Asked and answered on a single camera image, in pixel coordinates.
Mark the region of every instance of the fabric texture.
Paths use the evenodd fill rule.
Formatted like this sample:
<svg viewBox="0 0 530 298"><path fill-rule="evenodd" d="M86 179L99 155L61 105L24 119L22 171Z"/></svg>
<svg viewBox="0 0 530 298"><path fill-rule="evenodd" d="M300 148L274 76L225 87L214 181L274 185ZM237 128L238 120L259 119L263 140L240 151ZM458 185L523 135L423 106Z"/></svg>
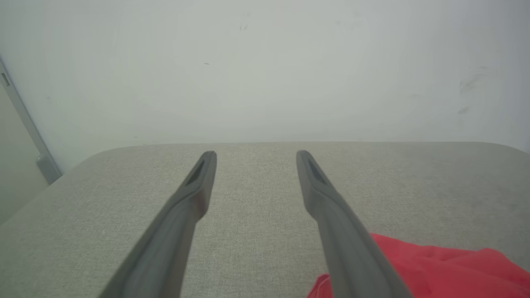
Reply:
<svg viewBox="0 0 530 298"><path fill-rule="evenodd" d="M418 246L372 234L414 298L527 298L530 273L499 251ZM332 298L329 274L319 276L307 298Z"/></svg>
<svg viewBox="0 0 530 298"><path fill-rule="evenodd" d="M260 143L96 154L0 226L0 297L97 297L199 156L217 152L181 297L305 297L326 264L296 151L368 231L530 269L530 155L486 143Z"/></svg>

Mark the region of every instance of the gray cushion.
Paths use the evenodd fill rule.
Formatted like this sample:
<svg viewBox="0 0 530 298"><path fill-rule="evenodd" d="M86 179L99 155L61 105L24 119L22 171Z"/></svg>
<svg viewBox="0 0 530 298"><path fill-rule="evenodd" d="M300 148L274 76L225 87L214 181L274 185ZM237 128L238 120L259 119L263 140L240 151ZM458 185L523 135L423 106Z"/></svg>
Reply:
<svg viewBox="0 0 530 298"><path fill-rule="evenodd" d="M215 150L182 297L304 297L326 272L295 153L370 232L490 247L530 269L530 155L487 143L152 145L99 153L0 226L1 297L97 297L198 157Z"/></svg>

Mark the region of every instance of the red cloth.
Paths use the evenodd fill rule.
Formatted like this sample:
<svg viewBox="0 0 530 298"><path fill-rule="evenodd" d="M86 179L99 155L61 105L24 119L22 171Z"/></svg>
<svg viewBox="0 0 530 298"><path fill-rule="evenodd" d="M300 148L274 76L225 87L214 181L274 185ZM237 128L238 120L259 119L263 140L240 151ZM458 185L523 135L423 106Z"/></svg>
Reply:
<svg viewBox="0 0 530 298"><path fill-rule="evenodd" d="M372 234L415 298L530 297L530 273L500 252L419 246ZM328 274L307 298L332 298Z"/></svg>

